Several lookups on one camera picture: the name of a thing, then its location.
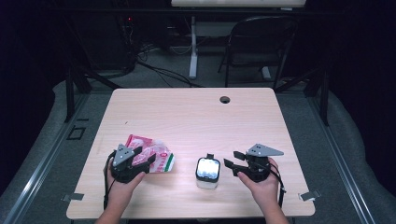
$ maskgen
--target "plastic wrapper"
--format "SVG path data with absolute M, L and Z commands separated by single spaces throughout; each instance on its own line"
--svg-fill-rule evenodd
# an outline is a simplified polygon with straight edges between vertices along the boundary
M 149 172 L 164 173 L 172 170 L 175 156 L 162 141 L 131 134 L 126 146 L 132 149 L 142 147 L 142 152 L 134 157 L 133 166 L 147 161 L 155 153 L 155 162 L 150 165 Z

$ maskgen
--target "chair backrest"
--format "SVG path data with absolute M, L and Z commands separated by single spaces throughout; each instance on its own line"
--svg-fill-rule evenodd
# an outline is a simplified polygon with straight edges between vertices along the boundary
M 271 49 L 279 49 L 294 37 L 297 26 L 297 20 L 292 17 L 249 17 L 233 27 L 229 45 L 260 38 Z

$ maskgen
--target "gray carpet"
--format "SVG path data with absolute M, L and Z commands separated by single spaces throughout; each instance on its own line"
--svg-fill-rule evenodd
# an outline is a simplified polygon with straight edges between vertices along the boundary
M 212 54 L 205 49 L 201 49 L 200 52 L 205 57 L 199 58 L 198 78 L 193 82 L 206 87 L 223 87 L 224 72 L 217 73 L 220 55 Z M 171 52 L 154 50 L 147 56 L 147 63 L 150 65 L 178 72 L 185 77 L 188 76 L 189 53 L 176 55 Z M 251 74 L 252 76 L 260 76 L 257 72 Z M 126 88 L 188 87 L 188 85 L 179 81 L 168 77 L 164 78 L 167 83 L 156 73 L 137 65 L 131 74 L 111 80 Z M 85 104 L 78 111 L 75 121 L 68 127 L 67 131 L 69 133 L 75 125 L 75 128 L 84 128 L 84 134 L 80 140 L 67 140 L 67 135 L 63 136 L 60 153 L 57 155 L 26 214 L 22 216 L 21 223 L 70 222 L 65 216 L 68 203 L 61 201 L 61 198 L 65 194 L 74 192 L 111 94 L 109 88 L 103 84 L 95 80 L 91 80 L 91 84 L 94 91 L 84 101 Z M 271 83 L 260 83 L 232 85 L 232 87 L 265 87 L 270 85 Z M 304 84 L 300 84 L 291 91 L 277 95 L 308 187 L 310 190 L 318 189 L 322 194 L 322 197 L 315 201 L 316 213 L 312 217 L 298 217 L 295 222 L 361 223 L 344 182 L 334 165 L 331 147 L 320 128 L 318 120 L 315 118 L 316 111 L 312 110 L 308 99 L 301 92 L 303 87 Z M 65 118 L 64 83 L 58 85 L 54 91 L 56 92 L 56 103 L 52 108 L 48 122 L 20 171 L 0 198 L 0 222 L 6 220 L 8 213 L 18 200 L 41 158 L 46 150 L 53 147 L 54 139 L 65 125 L 63 123 Z M 334 138 L 345 156 L 348 167 L 359 185 L 362 196 L 366 200 L 376 223 L 395 223 L 396 199 L 376 182 L 373 172 L 364 160 L 364 145 L 359 131 L 342 104 L 333 95 L 331 95 L 329 103 L 329 122 Z M 75 223 L 93 223 L 93 220 L 78 220 Z

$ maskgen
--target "dark background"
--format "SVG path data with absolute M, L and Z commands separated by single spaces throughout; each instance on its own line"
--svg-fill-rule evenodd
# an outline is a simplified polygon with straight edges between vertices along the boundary
M 105 0 L 95 2 L 98 6 L 110 6 Z M 76 4 L 76 1 L 65 1 L 64 4 Z M 396 176 L 393 139 L 396 124 L 396 6 L 385 0 L 371 5 L 367 1 L 363 7 L 351 10 L 350 4 L 353 5 L 335 0 L 307 1 L 307 9 L 348 8 L 348 15 L 342 20 L 302 20 L 285 73 L 302 75 L 324 61 L 332 61 L 328 64 L 331 91 L 343 102 L 359 127 L 366 160 L 378 181 L 396 196 L 393 178 Z M 62 21 L 49 22 L 40 12 L 41 6 L 42 2 L 32 0 L 0 3 L 0 193 L 18 171 L 49 115 L 54 102 L 52 88 L 64 80 L 68 69 L 68 58 L 64 55 L 72 55 L 73 60 L 92 68 L 128 66 L 128 50 L 123 48 L 115 20 L 86 21 L 98 32 L 89 35 L 83 32 L 87 24 L 76 18 L 71 28 L 65 27 Z M 68 45 L 66 49 L 60 45 L 55 37 L 58 35 L 49 24 L 55 24 L 57 34 L 61 34 Z M 82 47 L 69 29 L 79 31 L 83 40 L 80 42 L 91 44 Z M 166 46 L 167 38 L 163 35 L 163 39 L 153 41 Z M 114 48 L 119 49 L 119 54 L 101 57 L 114 53 Z M 87 49 L 95 50 L 91 58 L 84 53 Z

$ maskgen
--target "pink package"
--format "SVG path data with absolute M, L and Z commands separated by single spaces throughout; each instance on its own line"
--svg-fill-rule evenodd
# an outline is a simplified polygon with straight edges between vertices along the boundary
M 150 165 L 149 171 L 151 173 L 163 173 L 172 170 L 175 157 L 163 142 L 131 134 L 128 137 L 126 146 L 132 149 L 142 147 L 142 152 L 134 157 L 132 165 L 145 162 L 156 153 L 155 162 Z

